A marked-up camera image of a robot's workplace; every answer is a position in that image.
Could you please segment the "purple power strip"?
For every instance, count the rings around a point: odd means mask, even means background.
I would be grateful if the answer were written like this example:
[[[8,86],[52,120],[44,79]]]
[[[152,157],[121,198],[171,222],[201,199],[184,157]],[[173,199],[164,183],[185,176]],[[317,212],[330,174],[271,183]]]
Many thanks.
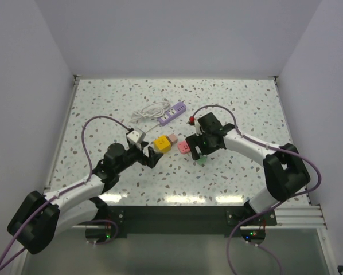
[[[169,124],[174,119],[181,116],[186,111],[186,105],[183,102],[178,102],[172,106],[165,114],[157,119],[161,126]]]

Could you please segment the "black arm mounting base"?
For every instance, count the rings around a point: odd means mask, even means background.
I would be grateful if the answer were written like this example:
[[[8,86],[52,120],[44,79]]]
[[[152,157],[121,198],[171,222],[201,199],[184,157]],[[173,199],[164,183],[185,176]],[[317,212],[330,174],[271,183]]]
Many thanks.
[[[87,238],[100,242],[116,235],[224,235],[243,220],[242,206],[108,206],[107,213],[83,222]]]

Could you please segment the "brown plug adapter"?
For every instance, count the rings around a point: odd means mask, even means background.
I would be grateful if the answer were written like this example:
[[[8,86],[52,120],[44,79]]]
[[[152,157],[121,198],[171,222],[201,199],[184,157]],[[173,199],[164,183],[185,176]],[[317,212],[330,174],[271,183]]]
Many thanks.
[[[171,145],[178,143],[178,137],[173,133],[167,136],[168,141]]]

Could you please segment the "green plug adapter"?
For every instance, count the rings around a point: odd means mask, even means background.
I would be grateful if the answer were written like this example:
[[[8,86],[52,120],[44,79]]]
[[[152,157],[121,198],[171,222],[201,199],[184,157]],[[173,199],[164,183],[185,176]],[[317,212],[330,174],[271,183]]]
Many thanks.
[[[198,160],[196,160],[196,163],[200,166],[204,166],[206,163],[206,160],[200,160],[200,158]]]

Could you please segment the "pink plug adapter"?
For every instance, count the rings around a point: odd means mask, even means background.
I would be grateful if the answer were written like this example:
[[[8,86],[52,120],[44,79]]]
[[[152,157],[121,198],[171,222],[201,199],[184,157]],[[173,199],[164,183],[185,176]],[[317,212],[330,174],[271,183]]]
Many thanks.
[[[190,148],[186,142],[186,140],[183,140],[177,144],[177,148],[181,154],[188,154],[190,152]]]

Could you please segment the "yellow cube socket adapter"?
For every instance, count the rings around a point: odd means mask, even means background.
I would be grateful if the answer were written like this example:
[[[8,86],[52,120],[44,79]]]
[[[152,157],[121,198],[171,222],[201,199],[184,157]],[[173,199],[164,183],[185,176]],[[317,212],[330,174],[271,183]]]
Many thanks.
[[[154,140],[154,149],[158,152],[162,152],[163,154],[169,152],[172,147],[171,141],[167,138],[167,136],[160,136]]]

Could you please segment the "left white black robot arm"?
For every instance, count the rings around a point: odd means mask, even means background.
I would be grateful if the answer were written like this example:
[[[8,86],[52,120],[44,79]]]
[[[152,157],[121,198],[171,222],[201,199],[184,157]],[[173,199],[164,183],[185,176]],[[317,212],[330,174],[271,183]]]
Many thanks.
[[[120,173],[133,164],[154,168],[161,157],[163,153],[154,151],[148,142],[142,142],[140,147],[130,144],[129,148],[113,143],[92,170],[90,179],[47,194],[29,193],[9,222],[7,232],[31,254],[37,254],[61,229],[73,225],[64,218],[68,211],[78,213],[86,205],[92,205],[86,217],[94,225],[100,225],[106,220],[107,211],[97,197],[112,189]]]

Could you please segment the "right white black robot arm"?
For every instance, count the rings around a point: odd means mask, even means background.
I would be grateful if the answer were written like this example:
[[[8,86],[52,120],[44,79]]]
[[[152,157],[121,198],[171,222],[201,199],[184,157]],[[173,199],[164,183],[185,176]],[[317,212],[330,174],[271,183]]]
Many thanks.
[[[193,160],[224,149],[244,155],[263,167],[266,186],[248,199],[237,215],[250,225],[257,225],[264,218],[264,211],[288,200],[310,182],[307,168],[293,144],[279,147],[264,144],[243,134],[234,124],[221,124],[212,112],[199,119],[191,116],[188,124],[196,130],[186,138]]]

